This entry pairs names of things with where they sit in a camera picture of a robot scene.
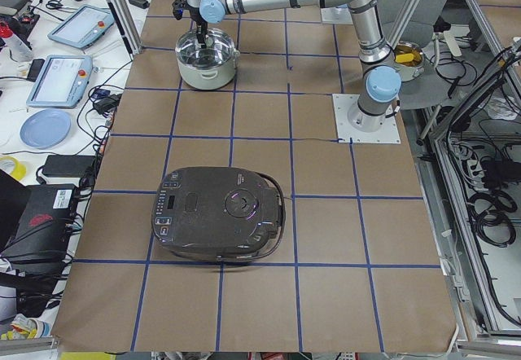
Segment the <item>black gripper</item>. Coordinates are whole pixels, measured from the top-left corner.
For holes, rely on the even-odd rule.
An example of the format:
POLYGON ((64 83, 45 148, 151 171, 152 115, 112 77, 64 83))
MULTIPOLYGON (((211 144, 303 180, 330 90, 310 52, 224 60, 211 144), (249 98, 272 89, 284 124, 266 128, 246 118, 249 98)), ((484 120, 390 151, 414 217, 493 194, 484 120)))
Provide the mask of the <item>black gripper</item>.
POLYGON ((196 24, 196 38, 202 49, 207 48, 206 38, 208 32, 208 22, 202 17, 200 14, 198 7, 193 7, 190 9, 190 18, 196 24))

